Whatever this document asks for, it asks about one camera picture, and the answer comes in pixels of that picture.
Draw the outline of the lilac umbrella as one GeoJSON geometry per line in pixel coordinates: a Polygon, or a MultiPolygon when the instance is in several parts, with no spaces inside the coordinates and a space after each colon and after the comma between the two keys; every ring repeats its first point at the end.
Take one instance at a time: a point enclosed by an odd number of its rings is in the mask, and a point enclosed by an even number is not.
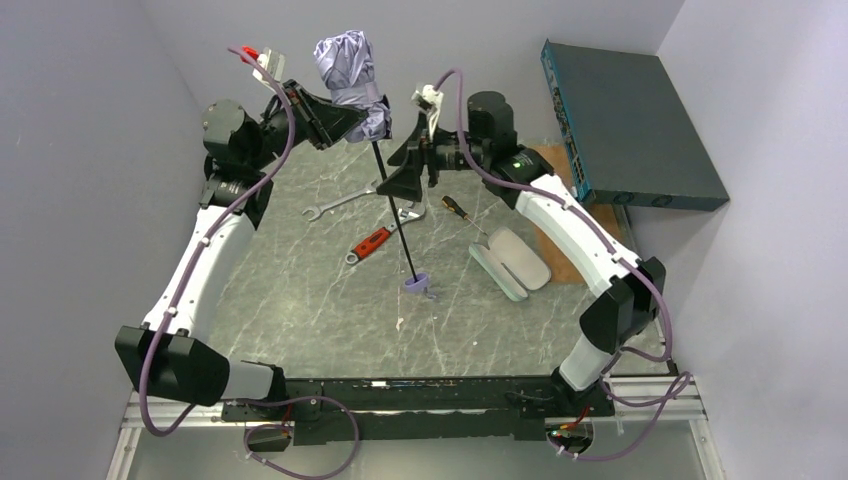
{"type": "MultiPolygon", "coordinates": [[[[370,142],[380,177],[387,179],[378,142],[391,137],[391,110],[387,97],[380,92],[376,83],[372,44],[363,31],[347,30],[318,41],[313,56],[332,102],[368,112],[367,118],[346,136],[346,140],[351,143],[370,142]]],[[[389,199],[389,205],[392,208],[393,221],[397,221],[399,207],[394,198],[389,199]]],[[[434,299],[436,295],[430,290],[428,274],[418,272],[413,265],[403,225],[399,225],[395,232],[400,236],[411,272],[411,276],[403,282],[404,289],[409,293],[434,299]]]]}

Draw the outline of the mint green zipper case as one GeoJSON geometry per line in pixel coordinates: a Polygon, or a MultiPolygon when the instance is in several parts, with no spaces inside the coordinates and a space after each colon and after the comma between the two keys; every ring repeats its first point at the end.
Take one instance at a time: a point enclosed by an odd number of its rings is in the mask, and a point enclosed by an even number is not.
{"type": "Polygon", "coordinates": [[[499,227],[483,243],[472,243],[468,251],[513,302],[526,300],[551,281],[550,267],[507,227],[499,227]]]}

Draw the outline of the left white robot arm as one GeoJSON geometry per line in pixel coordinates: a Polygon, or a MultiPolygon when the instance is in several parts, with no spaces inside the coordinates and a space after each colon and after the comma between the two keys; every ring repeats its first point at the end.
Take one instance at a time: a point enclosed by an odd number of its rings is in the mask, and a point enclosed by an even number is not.
{"type": "Polygon", "coordinates": [[[281,368],[231,360],[208,345],[217,304],[267,209],[273,182],[264,168],[289,140],[318,150],[333,146],[367,113],[314,96],[294,80],[282,90],[290,112],[272,97],[258,119],[230,99],[202,114],[206,182],[192,236],[154,307],[115,339],[137,392],[202,406],[286,396],[281,368]]]}

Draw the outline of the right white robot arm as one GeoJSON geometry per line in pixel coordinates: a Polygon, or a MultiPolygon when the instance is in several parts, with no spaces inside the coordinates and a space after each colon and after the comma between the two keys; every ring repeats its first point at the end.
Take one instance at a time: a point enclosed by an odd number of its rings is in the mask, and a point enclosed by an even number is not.
{"type": "Polygon", "coordinates": [[[378,194],[419,201],[423,175],[435,186],[443,171],[473,170],[487,190],[541,230],[595,296],[580,317],[577,343],[553,378],[573,393],[592,388],[624,344],[656,316],[663,264],[641,260],[618,244],[570,195],[541,154],[518,142],[513,109],[502,94],[473,94],[463,112],[468,128],[455,132],[438,125],[442,95],[433,86],[416,91],[411,102],[419,110],[416,127],[389,157],[394,170],[378,194]]]}

